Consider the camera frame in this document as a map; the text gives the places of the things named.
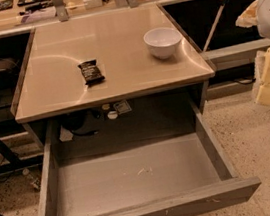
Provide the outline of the dark rxbar chocolate wrapper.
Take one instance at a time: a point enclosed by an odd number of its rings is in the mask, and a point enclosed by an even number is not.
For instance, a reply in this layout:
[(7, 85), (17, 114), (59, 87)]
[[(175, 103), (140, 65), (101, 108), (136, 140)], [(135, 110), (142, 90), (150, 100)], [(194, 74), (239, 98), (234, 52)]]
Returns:
[(87, 86), (105, 80), (105, 76), (100, 72), (99, 67), (97, 67), (97, 61), (95, 59), (82, 62), (78, 65), (78, 68), (80, 68)]

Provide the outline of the open grey wooden drawer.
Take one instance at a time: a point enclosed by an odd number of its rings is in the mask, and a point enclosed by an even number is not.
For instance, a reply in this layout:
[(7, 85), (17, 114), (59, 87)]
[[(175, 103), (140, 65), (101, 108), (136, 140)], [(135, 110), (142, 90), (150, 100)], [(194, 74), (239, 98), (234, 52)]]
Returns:
[(247, 202), (240, 178), (188, 97), (147, 102), (93, 137), (47, 128), (38, 216), (196, 216)]

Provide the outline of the white ceramic bowl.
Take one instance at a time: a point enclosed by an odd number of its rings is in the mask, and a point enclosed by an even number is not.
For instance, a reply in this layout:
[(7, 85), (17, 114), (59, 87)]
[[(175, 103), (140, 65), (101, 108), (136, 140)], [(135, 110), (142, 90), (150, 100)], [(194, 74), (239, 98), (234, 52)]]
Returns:
[(183, 35), (177, 29), (159, 27), (146, 32), (144, 42), (151, 55), (168, 59), (175, 53), (182, 38)]

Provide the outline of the white label sticker under table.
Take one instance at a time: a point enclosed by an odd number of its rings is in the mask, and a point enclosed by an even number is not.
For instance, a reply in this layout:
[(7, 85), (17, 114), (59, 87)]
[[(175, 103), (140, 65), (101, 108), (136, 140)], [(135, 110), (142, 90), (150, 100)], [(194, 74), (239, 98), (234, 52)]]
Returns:
[(131, 106), (125, 99), (123, 101), (118, 101), (118, 103), (115, 103), (113, 106), (118, 114), (125, 114), (131, 111)]

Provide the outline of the black stand leg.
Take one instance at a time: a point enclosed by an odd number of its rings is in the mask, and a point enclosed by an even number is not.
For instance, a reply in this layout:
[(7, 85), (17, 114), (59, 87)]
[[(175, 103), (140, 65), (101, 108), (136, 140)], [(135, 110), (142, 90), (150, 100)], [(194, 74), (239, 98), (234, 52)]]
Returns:
[(4, 144), (3, 141), (0, 140), (0, 154), (3, 155), (4, 159), (7, 160), (7, 164), (0, 164), (0, 175), (8, 172), (12, 172), (15, 170), (19, 170), (21, 168), (27, 168), (28, 166), (41, 165), (43, 162), (43, 155), (34, 156), (32, 158), (27, 159), (19, 159), (17, 154), (12, 152), (7, 145)]

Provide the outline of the grey metal post left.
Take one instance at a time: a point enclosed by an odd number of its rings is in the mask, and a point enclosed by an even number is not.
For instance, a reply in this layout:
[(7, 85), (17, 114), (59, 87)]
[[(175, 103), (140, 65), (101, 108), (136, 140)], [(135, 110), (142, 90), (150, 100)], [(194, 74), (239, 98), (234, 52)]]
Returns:
[(67, 10), (65, 8), (65, 3), (63, 2), (63, 0), (52, 0), (52, 3), (54, 3), (54, 7), (56, 9), (56, 14), (59, 18), (59, 21), (67, 21), (69, 19), (69, 15), (67, 14)]

